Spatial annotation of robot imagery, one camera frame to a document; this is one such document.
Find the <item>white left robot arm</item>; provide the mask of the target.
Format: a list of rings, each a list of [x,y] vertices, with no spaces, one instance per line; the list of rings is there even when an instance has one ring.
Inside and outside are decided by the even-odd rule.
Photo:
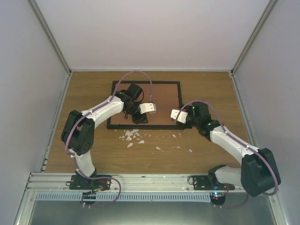
[[[142,103],[138,101],[142,94],[142,88],[132,83],[126,90],[116,91],[95,107],[82,112],[73,110],[68,115],[61,140],[65,144],[65,153],[75,161],[76,173],[82,176],[80,184],[85,189],[92,189],[97,183],[90,154],[95,129],[119,113],[124,113],[125,118],[130,115],[134,124],[147,123],[147,116],[140,109]]]

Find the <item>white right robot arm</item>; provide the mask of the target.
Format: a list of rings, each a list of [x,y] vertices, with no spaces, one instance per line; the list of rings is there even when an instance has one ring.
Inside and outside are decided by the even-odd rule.
[[[272,196],[278,192],[281,178],[274,155],[268,148],[260,149],[232,133],[220,118],[212,119],[213,106],[204,100],[194,100],[173,109],[171,119],[183,129],[196,128],[208,141],[233,156],[240,168],[218,165],[208,172],[208,186],[218,190],[224,184],[242,187],[250,196]]]

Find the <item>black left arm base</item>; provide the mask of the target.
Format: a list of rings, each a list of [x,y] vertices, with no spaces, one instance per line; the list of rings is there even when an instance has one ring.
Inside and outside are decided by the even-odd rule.
[[[105,191],[110,189],[111,176],[93,174],[92,178],[97,179],[91,180],[76,172],[75,175],[71,176],[70,181],[66,182],[66,186],[69,187],[70,190],[89,190],[91,192]]]

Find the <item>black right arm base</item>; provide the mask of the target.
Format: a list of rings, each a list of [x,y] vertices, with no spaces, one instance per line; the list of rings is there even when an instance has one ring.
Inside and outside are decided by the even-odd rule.
[[[189,185],[193,186],[194,190],[201,191],[231,191],[235,190],[235,186],[231,184],[211,184],[208,175],[190,175],[187,178]]]

